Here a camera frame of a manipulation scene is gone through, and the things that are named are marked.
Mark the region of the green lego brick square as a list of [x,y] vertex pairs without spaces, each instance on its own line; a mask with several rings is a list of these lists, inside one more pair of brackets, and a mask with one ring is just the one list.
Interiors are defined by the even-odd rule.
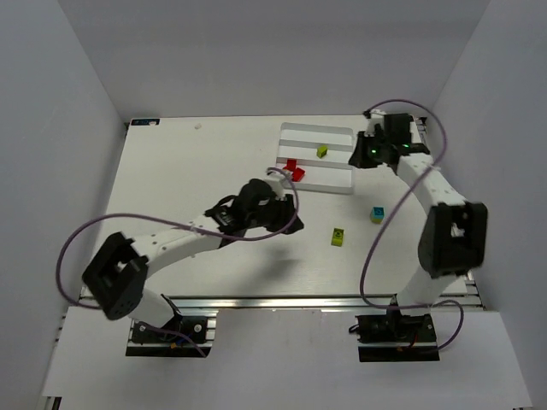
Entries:
[[316,155],[319,158],[323,158],[324,156],[327,155],[327,152],[328,152],[328,147],[325,145],[322,145],[316,150]]

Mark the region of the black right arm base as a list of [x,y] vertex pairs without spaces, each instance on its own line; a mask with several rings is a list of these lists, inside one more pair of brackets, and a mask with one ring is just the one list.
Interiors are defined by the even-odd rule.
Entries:
[[406,348],[437,341],[430,314],[408,316],[395,310],[356,316],[356,323],[349,328],[349,333],[356,334],[361,343],[393,343]]

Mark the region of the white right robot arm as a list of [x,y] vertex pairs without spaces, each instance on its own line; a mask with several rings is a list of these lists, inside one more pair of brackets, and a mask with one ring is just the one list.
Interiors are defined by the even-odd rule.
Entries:
[[458,193],[426,145],[414,141],[410,114],[369,110],[364,116],[368,127],[358,132],[349,164],[358,169],[388,166],[426,214],[417,249],[419,266],[388,307],[403,316],[422,316],[447,287],[483,264],[488,210]]

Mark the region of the red lego brick small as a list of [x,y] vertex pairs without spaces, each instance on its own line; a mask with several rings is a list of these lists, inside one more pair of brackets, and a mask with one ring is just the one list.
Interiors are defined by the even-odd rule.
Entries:
[[288,159],[285,169],[289,171],[294,171],[297,168],[297,161],[295,159]]

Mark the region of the small teal lego brick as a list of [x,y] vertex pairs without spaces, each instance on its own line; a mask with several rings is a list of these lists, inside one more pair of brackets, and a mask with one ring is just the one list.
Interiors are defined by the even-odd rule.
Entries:
[[382,220],[385,217],[385,210],[383,207],[373,207],[370,217],[375,220]]

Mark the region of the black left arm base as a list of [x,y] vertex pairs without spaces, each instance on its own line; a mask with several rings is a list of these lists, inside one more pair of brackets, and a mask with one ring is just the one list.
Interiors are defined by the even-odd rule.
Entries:
[[[182,316],[169,320],[163,330],[176,331],[189,337],[194,343],[206,342],[208,329],[208,318],[206,316]],[[187,344],[185,338],[171,333],[162,333],[149,329],[146,325],[138,322],[132,331],[131,341],[134,343],[177,343]]]

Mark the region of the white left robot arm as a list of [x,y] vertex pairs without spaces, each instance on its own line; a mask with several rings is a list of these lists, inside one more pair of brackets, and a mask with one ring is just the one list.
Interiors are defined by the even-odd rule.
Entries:
[[146,289],[162,269],[194,255],[225,248],[250,229],[291,235],[304,228],[296,197],[278,181],[252,179],[237,195],[219,200],[190,222],[141,237],[115,232],[99,248],[82,278],[106,318],[124,317],[168,334],[181,331],[183,317],[165,295]]

